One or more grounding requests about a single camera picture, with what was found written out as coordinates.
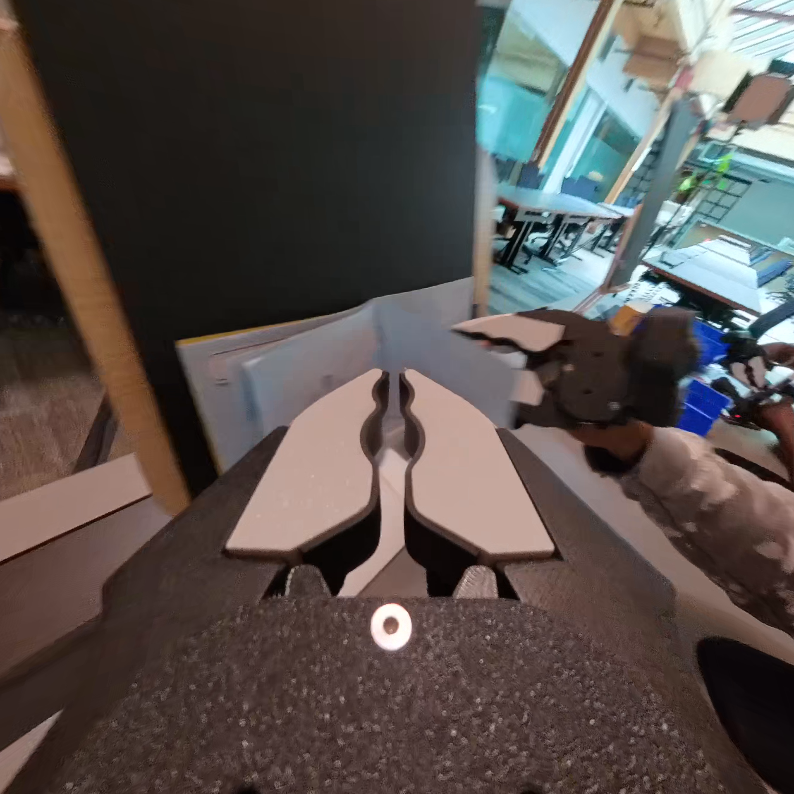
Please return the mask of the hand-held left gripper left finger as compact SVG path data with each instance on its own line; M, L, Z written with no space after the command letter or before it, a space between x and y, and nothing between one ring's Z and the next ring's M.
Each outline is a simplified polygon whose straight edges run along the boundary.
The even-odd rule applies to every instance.
M305 409L286 429L225 543L233 557L316 567L343 581L375 553L388 373L370 369Z

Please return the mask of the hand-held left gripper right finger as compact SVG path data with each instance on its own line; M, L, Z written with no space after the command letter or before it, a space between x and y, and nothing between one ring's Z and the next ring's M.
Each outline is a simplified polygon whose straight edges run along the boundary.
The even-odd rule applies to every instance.
M403 372L405 547L431 581L557 555L499 429L461 396Z

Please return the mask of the person's right forearm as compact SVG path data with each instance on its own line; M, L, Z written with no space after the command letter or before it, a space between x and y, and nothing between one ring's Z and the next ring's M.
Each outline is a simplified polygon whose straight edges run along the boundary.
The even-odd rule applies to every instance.
M653 429L619 484L736 607L793 636L792 491L670 428Z

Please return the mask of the studio light panel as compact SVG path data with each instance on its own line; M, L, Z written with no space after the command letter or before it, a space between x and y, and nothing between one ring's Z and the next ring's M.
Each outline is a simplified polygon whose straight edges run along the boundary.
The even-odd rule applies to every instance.
M775 73L748 74L722 109L728 124L742 129L758 130L778 124L792 100L793 84L790 76Z

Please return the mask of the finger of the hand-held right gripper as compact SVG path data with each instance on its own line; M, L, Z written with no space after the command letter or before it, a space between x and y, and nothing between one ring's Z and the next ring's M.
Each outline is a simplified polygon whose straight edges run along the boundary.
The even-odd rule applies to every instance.
M541 353L562 341L565 327L517 313L505 313L458 323L453 331L490 348Z
M545 395L545 388L532 370L519 370L515 374L513 386L514 419L513 428L525 425L546 427L543 412L538 412Z

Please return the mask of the instruction booklet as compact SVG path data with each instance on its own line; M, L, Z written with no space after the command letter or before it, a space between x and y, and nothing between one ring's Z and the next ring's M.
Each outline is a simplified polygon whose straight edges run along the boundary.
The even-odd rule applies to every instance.
M468 278L295 323L178 341L216 472L373 368L392 376L418 370L510 426L514 371L452 332L470 319L472 294Z

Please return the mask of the blue storage bin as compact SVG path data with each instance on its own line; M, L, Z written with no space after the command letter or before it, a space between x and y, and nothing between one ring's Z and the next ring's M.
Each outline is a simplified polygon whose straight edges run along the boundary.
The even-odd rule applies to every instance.
M722 341L723 332L700 320L694 321L693 332L700 357L695 374L683 386L675 427L704 438L731 403L710 385L725 374L721 362L727 345Z

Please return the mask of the wooden desk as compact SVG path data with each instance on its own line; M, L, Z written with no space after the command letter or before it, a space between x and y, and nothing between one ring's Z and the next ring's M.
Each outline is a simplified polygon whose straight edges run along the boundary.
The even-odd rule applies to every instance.
M545 245L538 258L546 263L546 269L557 265L552 257L556 244L566 229L575 225L578 231L570 246L564 251L560 261L567 260L581 240L590 224L611 224L622 220L622 216L607 207L589 202L570 194L551 193L539 189L497 185L498 204L505 209L505 219L514 227L515 232L500 254L497 263L506 270L524 275L527 270L518 264L521 249L537 227L543 225L548 231Z

